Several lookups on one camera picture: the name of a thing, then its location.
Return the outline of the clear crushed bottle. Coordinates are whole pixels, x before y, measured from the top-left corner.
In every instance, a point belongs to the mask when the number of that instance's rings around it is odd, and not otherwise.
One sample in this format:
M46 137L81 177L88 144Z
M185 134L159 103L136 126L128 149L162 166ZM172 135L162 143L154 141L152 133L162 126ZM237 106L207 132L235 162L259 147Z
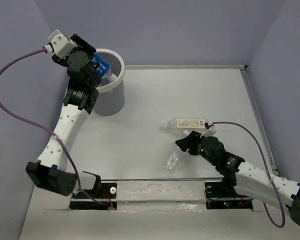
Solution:
M174 174L178 169L183 156L184 152L175 143L173 143L163 160L164 170L170 174Z

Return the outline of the clear bottle cream label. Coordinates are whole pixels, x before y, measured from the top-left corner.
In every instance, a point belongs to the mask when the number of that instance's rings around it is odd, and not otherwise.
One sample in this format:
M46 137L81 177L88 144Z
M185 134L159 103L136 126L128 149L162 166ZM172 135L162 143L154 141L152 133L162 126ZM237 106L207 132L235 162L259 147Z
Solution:
M182 136L184 131L188 131L190 133L192 131L202 132L207 130L205 124L208 122L209 119L206 117L173 117L172 119L163 122L159 126L159 130L174 136Z

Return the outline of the blue label bottle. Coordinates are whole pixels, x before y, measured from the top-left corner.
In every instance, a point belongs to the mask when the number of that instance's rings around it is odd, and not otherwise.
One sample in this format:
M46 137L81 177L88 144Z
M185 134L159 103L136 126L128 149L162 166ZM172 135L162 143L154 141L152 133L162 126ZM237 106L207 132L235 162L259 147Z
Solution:
M110 65L102 57L98 54L94 54L92 62L95 66L98 64L96 71L103 79L108 79L111 83L116 81L117 76L112 72Z

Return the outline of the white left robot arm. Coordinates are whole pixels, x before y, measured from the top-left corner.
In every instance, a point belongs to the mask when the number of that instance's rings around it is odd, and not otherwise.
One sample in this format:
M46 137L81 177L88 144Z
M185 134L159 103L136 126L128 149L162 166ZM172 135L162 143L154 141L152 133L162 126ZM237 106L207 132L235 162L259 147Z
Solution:
M81 186L78 171L67 172L67 164L73 163L70 150L93 110L102 78L97 72L99 64L93 61L96 49L77 34L67 37L55 30L48 40L54 53L52 60L66 68L69 79L51 137L37 160L29 162L25 171L38 188L69 196Z

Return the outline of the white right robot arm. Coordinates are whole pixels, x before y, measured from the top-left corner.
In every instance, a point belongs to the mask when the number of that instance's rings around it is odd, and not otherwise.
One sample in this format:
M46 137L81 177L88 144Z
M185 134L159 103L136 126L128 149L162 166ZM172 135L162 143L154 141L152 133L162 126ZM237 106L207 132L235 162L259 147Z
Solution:
M176 145L192 156L201 156L223 176L220 190L225 196L234 193L261 201L282 210L300 226L300 182L267 174L235 154L225 150L218 138L204 137L196 131Z

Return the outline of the white round plastic bin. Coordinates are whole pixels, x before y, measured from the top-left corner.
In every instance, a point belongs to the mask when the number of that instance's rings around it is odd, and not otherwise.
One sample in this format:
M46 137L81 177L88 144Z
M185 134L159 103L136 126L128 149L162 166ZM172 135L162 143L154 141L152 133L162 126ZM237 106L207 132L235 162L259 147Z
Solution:
M93 110L100 116L113 116L121 111L125 104L125 63L117 52L110 49L97 48L95 54L110 65L117 79L110 82L106 78L101 78L101 83L97 87L99 94Z

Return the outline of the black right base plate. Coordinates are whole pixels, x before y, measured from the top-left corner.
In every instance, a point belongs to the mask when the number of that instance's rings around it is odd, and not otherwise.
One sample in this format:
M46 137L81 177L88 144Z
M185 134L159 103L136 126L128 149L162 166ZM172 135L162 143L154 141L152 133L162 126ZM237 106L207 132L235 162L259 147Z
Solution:
M232 186L223 182L205 182L204 196L207 210L253 210L253 203L250 197L238 194Z

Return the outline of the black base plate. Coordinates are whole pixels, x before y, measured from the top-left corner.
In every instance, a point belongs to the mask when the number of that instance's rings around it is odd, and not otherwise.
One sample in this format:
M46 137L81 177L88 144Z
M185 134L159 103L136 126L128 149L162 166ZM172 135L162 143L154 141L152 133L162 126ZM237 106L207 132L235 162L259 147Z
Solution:
M71 210L117 210L118 184L114 181L103 181L99 192L88 193L93 199L84 193L72 194L69 202Z
M232 186L223 182L205 182L204 196L207 210L253 210L253 203L250 197L238 194Z

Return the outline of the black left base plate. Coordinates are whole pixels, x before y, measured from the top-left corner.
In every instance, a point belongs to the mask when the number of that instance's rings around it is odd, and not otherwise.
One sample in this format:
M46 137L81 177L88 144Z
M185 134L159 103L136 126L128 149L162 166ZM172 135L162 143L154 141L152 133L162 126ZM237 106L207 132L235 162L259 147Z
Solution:
M117 210L118 184L114 181L103 181L99 192L88 193L93 199L84 193L72 194L69 202L71 210Z

